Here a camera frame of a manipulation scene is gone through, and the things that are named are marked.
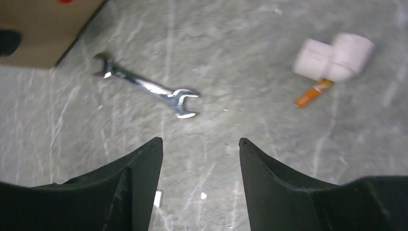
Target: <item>wrench jaw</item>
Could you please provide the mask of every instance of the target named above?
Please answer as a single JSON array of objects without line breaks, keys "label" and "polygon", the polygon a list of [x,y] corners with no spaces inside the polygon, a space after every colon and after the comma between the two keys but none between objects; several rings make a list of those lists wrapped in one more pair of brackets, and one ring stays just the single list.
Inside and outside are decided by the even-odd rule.
[{"label": "wrench jaw", "polygon": [[179,119],[187,119],[187,118],[192,118],[196,115],[198,115],[197,112],[188,112],[184,110],[184,99],[186,97],[193,97],[197,98],[200,97],[201,95],[194,91],[194,90],[189,90],[189,89],[179,89],[175,90],[173,93],[173,111],[176,115],[177,118]]},{"label": "wrench jaw", "polygon": [[103,70],[100,72],[94,73],[93,74],[94,77],[109,78],[113,75],[113,70],[115,69],[114,61],[110,57],[109,54],[99,53],[99,54],[96,54],[93,58],[103,61]]}]

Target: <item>wrench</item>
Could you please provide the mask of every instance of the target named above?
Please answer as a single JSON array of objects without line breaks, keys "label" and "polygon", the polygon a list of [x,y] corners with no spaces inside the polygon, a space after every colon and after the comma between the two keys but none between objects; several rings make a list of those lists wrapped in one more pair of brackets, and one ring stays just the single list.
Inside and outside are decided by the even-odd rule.
[{"label": "wrench", "polygon": [[186,119],[198,115],[197,112],[188,112],[184,110],[184,98],[200,97],[200,93],[190,89],[178,89],[175,91],[166,89],[158,84],[145,80],[142,76],[132,74],[123,68],[114,64],[113,59],[106,53],[95,55],[96,59],[101,59],[104,62],[103,70],[93,75],[96,77],[111,78],[117,77],[127,80],[135,85],[138,89],[144,90],[152,96],[164,101],[174,112],[177,118]]}]

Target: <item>concrete floor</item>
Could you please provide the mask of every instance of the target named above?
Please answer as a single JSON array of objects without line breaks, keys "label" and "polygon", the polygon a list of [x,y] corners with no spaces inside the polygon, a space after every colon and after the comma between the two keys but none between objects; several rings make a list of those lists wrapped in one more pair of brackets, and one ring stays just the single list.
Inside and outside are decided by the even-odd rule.
[{"label": "concrete floor", "polygon": [[[402,0],[110,0],[58,68],[0,68],[0,180],[63,183],[160,136],[151,230],[248,231],[240,137],[331,183],[408,174],[407,11]],[[295,107],[313,84],[291,72],[300,46],[339,32],[376,44],[366,71]],[[201,114],[179,120],[130,85],[92,79],[101,51],[198,90],[188,106]]]}]

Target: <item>black rubber pad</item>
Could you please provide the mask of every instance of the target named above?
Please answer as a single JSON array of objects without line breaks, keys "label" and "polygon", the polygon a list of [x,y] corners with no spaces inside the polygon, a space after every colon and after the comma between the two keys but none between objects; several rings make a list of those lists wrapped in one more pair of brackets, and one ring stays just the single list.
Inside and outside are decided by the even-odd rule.
[{"label": "black rubber pad", "polygon": [[21,34],[12,30],[0,30],[0,56],[15,52],[21,42]]}]

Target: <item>cardboard box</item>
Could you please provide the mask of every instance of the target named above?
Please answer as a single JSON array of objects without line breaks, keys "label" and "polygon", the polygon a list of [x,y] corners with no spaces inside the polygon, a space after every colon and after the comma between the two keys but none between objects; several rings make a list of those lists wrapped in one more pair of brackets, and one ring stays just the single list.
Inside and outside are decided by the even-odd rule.
[{"label": "cardboard box", "polygon": [[1,0],[0,65],[52,68],[75,44],[107,0]]}]

